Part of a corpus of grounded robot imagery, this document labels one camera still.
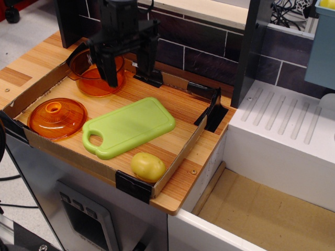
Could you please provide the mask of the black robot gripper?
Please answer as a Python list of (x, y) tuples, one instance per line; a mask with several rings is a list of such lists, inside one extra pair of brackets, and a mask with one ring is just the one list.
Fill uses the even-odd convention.
[(114, 55), (137, 51), (138, 68), (151, 75), (158, 49), (158, 25), (156, 19), (142, 20), (154, 7), (138, 7), (137, 1), (98, 1), (101, 30), (86, 43), (91, 61), (96, 65), (101, 79), (110, 87), (117, 87), (117, 70)]

